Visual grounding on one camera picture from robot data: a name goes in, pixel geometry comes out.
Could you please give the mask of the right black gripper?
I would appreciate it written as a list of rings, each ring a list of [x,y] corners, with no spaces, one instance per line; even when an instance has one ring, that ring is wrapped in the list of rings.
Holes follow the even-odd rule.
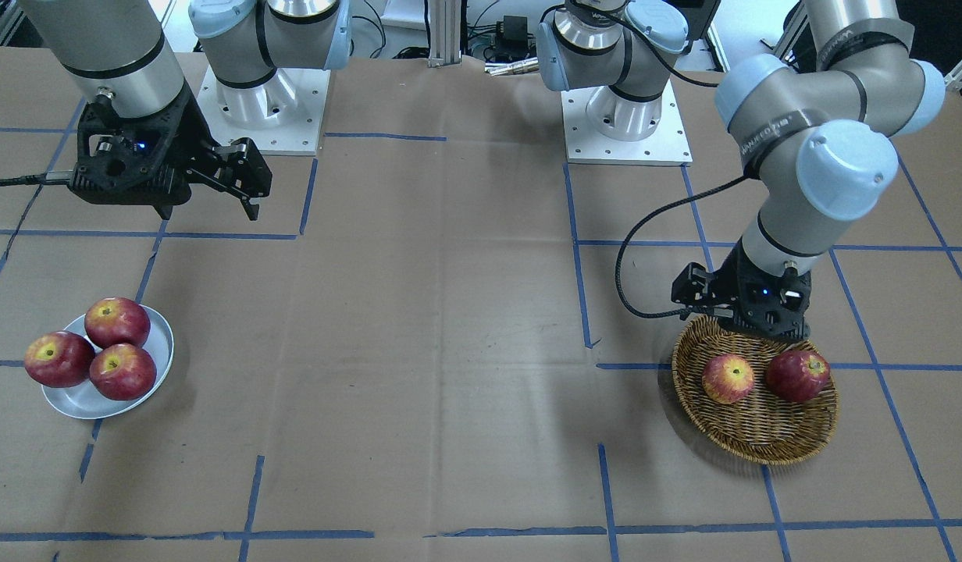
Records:
[[[258,220],[272,171],[253,139],[218,146],[188,84],[145,117],[122,118],[118,99],[102,88],[86,104],[69,191],[94,205],[150,206],[168,221],[191,199],[191,183],[201,183],[234,197],[249,220]]]

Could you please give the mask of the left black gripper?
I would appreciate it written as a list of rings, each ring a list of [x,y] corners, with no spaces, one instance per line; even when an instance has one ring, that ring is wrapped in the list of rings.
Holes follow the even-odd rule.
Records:
[[[672,282],[672,301],[710,315],[725,330],[769,340],[806,340],[805,314],[811,274],[799,274],[793,263],[779,275],[756,266],[746,254],[729,254],[709,272],[692,262]]]

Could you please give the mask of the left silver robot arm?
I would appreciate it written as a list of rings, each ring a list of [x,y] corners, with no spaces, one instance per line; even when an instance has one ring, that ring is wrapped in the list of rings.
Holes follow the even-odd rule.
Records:
[[[281,117],[294,94],[282,69],[336,68],[341,31],[306,59],[299,33],[340,1],[193,1],[193,31],[238,127]],[[942,74],[910,57],[915,28],[894,1],[806,1],[815,68],[798,73],[772,54],[749,57],[715,85],[715,108],[739,150],[742,179],[768,190],[719,269],[691,263],[672,283],[672,315],[716,318],[773,340],[807,338],[810,270],[876,205],[894,180],[892,138],[929,124],[944,103]],[[564,101],[574,155],[680,147],[667,103],[688,22],[664,1],[563,1],[535,32],[545,86]]]

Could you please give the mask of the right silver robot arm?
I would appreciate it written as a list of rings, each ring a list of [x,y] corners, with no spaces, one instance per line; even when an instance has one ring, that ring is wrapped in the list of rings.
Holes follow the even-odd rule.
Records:
[[[249,137],[217,140],[145,1],[23,1],[22,10],[86,104],[77,163],[47,183],[93,205],[152,207],[163,219],[195,184],[256,220],[272,172]],[[241,130],[287,123],[303,102],[291,69],[349,57],[346,1],[192,1],[191,26],[216,79],[217,109]]]

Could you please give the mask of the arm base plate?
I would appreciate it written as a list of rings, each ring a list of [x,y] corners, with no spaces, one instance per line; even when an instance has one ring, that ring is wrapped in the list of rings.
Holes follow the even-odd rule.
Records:
[[[228,87],[207,69],[197,103],[221,144],[252,139],[263,155],[316,156],[331,72],[278,69],[263,85]]]
[[[572,164],[682,166],[694,161],[672,83],[648,102],[609,87],[560,93],[567,161]]]

